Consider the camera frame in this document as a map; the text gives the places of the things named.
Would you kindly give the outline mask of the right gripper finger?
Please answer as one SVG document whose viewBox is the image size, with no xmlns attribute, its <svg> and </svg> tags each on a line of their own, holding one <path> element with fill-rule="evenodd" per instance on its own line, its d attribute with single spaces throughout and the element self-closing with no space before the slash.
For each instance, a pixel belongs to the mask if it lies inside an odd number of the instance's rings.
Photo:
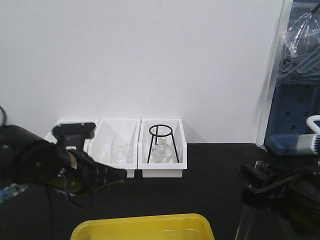
<svg viewBox="0 0 320 240">
<path fill-rule="evenodd" d="M 242 164 L 239 175 L 254 187 L 267 186 L 277 177 L 268 163 L 256 163 L 255 166 Z"/>
<path fill-rule="evenodd" d="M 254 208 L 270 213 L 293 213 L 297 210 L 291 185 L 299 174 L 277 175 L 270 184 L 255 192 Z"/>
</svg>

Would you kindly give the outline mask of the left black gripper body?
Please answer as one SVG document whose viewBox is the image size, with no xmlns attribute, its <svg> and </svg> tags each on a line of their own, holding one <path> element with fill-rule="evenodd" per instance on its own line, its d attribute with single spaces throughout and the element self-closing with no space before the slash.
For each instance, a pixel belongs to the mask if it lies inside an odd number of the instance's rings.
<svg viewBox="0 0 320 240">
<path fill-rule="evenodd" d="M 70 149 L 66 152 L 68 157 L 63 160 L 59 176 L 64 179 L 63 193 L 75 207 L 91 206 L 96 192 L 127 180 L 125 169 L 96 162 L 84 151 Z"/>
</svg>

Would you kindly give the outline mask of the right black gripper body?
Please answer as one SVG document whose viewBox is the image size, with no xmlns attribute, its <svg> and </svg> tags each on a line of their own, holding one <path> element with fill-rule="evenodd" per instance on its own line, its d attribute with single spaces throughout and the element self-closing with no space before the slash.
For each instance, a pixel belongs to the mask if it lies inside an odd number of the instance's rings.
<svg viewBox="0 0 320 240">
<path fill-rule="evenodd" d="M 292 172 L 300 175 L 291 185 L 297 210 L 294 212 L 269 212 L 288 220 L 293 228 L 302 230 L 320 229 L 320 173 Z"/>
</svg>

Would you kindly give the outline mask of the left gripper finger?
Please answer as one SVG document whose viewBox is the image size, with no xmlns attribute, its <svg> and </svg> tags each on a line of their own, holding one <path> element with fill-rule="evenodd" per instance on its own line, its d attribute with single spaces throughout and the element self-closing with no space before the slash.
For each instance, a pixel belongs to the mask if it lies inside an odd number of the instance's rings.
<svg viewBox="0 0 320 240">
<path fill-rule="evenodd" d="M 56 138 L 56 145 L 60 148 L 74 146 L 74 150 L 83 150 L 85 141 L 95 136 L 94 122 L 59 123 L 51 133 Z"/>
</svg>

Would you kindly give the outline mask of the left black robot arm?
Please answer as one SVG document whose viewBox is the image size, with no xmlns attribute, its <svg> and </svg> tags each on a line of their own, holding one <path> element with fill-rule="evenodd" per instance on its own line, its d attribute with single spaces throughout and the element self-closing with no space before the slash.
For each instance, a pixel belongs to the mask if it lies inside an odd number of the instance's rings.
<svg viewBox="0 0 320 240">
<path fill-rule="evenodd" d="M 95 135 L 93 122 L 60 123 L 52 129 L 56 143 L 17 125 L 0 128 L 0 184 L 36 184 L 63 193 L 74 206 L 92 204 L 96 191 L 123 183 L 125 169 L 96 162 L 84 151 Z"/>
</svg>

